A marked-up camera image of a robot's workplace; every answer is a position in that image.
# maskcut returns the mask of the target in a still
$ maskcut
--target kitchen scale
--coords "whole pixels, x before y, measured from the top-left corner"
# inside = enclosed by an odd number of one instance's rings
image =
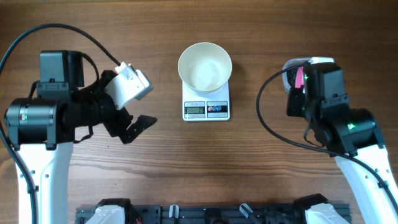
[[[182,118],[184,121],[229,120],[229,86],[208,94],[195,93],[182,82]]]

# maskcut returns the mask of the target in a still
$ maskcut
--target table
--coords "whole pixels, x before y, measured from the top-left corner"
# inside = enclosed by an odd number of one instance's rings
[[[77,26],[118,60],[147,74],[154,91],[126,108],[136,117],[159,119],[132,144],[109,137],[99,125],[91,139],[75,145],[68,176],[69,223],[75,208],[103,198],[130,198],[134,204],[238,205],[292,202],[315,193],[350,203],[354,223],[362,223],[334,160],[274,138],[257,118],[255,100],[261,85],[297,57],[335,58],[345,72],[351,107],[373,112],[386,138],[392,170],[398,169],[396,1],[54,2],[0,5],[0,54],[35,25]],[[232,58],[228,122],[182,119],[177,62],[197,42],[216,43]],[[87,53],[100,71],[115,67],[79,34],[39,31],[23,40],[7,62],[0,78],[0,111],[28,95],[31,83],[39,79],[39,53],[50,49]],[[94,71],[86,62],[84,71],[89,85]],[[304,142],[307,124],[285,115],[286,102],[279,78],[264,92],[263,117],[278,133]],[[77,138],[87,132],[79,128]],[[16,170],[3,145],[0,189],[0,223],[17,223]]]

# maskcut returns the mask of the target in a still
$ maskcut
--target wood grain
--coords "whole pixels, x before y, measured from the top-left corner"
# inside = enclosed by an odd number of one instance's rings
[[[159,121],[132,144],[110,138],[100,125],[90,140],[75,145],[68,177],[70,223],[76,207],[110,197],[143,204],[237,205],[291,202],[314,193],[350,203],[354,223],[363,223],[334,160],[272,137],[256,116],[255,100],[263,82],[289,59],[334,57],[345,71],[351,106],[374,113],[397,170],[396,12],[396,1],[359,0],[6,4],[0,5],[0,54],[25,30],[62,22],[85,30],[154,82],[155,90],[127,109]],[[181,118],[177,62],[197,42],[216,43],[233,60],[228,122],[186,123]],[[23,40],[7,62],[0,78],[0,111],[14,98],[27,96],[39,79],[39,52],[46,49],[79,50],[99,70],[114,68],[84,37],[41,30]],[[94,79],[86,63],[86,85]],[[264,92],[263,116],[278,133],[303,142],[305,121],[285,115],[286,101],[281,80],[275,80]],[[78,138],[86,133],[78,129]],[[3,145],[0,189],[0,223],[17,223],[16,170]]]

